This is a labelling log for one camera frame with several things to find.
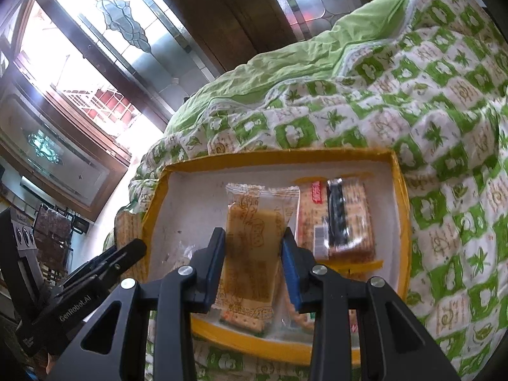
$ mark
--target barcode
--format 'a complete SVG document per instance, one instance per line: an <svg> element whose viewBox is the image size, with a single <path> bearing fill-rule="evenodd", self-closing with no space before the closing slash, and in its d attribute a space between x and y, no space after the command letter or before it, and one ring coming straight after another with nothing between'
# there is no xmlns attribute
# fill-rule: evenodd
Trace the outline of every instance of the barcode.
<svg viewBox="0 0 508 381"><path fill-rule="evenodd" d="M314 258L328 259L328 246L325 240L325 228L322 225L314 226Z"/></svg>

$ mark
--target metal rivet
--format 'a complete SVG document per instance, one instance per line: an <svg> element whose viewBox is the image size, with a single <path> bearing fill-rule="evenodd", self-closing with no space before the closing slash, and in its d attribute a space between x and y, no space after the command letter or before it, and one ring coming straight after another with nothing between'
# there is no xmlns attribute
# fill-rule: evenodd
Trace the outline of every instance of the metal rivet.
<svg viewBox="0 0 508 381"><path fill-rule="evenodd" d="M370 279L370 284L372 286L375 286L376 288L382 288L385 284L385 281L382 277L380 276L373 276L371 279Z"/></svg>
<svg viewBox="0 0 508 381"><path fill-rule="evenodd" d="M184 276L192 274L192 271L193 271L193 269L192 269L192 266L190 266L190 265L184 265L184 266L179 267L179 269L178 269L178 273L180 275L184 275Z"/></svg>
<svg viewBox="0 0 508 381"><path fill-rule="evenodd" d="M328 269L324 265L314 265L312 267L312 273L316 275L324 275L328 272Z"/></svg>
<svg viewBox="0 0 508 381"><path fill-rule="evenodd" d="M120 284L120 286L122 288L124 288L125 290L129 290L130 288L132 288L134 285L136 284L136 281L132 278L127 278L127 279L124 279L122 281L122 283Z"/></svg>

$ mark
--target green and white patterned blanket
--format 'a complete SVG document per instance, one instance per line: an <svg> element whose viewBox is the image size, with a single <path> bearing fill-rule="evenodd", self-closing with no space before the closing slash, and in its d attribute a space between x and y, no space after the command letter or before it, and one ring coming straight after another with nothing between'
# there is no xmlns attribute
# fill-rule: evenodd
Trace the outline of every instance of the green and white patterned blanket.
<svg viewBox="0 0 508 381"><path fill-rule="evenodd" d="M198 156L392 148L411 201L407 303L466 381L508 325L508 45L474 0L404 0L401 10L389 38L350 45L327 78L288 78L256 101L212 99L152 147L131 200L145 211L163 168ZM200 379L307 374L204 341L195 349Z"/></svg>

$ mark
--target bedsheet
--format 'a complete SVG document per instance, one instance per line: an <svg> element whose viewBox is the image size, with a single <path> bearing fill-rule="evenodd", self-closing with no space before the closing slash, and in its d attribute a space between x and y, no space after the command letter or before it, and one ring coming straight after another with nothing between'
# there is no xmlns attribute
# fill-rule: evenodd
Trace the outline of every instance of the bedsheet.
<svg viewBox="0 0 508 381"><path fill-rule="evenodd" d="M474 0L376 0L202 88L143 158L130 198L146 211L167 165L204 155L395 150L411 202L407 304L468 381L508 325L507 86L508 45ZM195 353L203 380L307 377L206 341Z"/></svg>

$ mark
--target green fabric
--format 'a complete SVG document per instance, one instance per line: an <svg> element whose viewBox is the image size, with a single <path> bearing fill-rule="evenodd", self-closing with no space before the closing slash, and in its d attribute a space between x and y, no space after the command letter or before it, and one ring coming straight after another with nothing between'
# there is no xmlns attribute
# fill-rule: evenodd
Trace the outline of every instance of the green fabric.
<svg viewBox="0 0 508 381"><path fill-rule="evenodd" d="M258 54L201 88L172 117L165 135L193 126L214 98L241 103L262 100L276 83L294 77L335 75L344 50L352 44L387 38L398 27L407 0L374 0L340 18L330 31L306 42Z"/></svg>
<svg viewBox="0 0 508 381"><path fill-rule="evenodd" d="M319 68L298 63L291 66L298 76L283 73L291 59L278 58L284 52L279 50L262 56L262 79L237 68L238 79L226 76L220 96L206 98L203 89L195 104L200 96L205 100L192 112L197 121L181 123L151 148L130 196L143 212L164 167L199 156L289 148L394 150L411 204L407 303L469 381L508 327L508 44L474 0L370 5L383 4L384 11L370 7L371 16L358 17L348 32L360 33L364 18L363 27L375 25L378 34L364 31L366 41L338 44L348 50L332 50L334 33L342 36L340 23L322 37L330 40L329 50L311 50L322 35L298 43L317 56L312 58ZM263 83L251 82L251 96L239 98L237 86L256 75ZM199 342L196 361L208 379L306 379L294 365Z"/></svg>

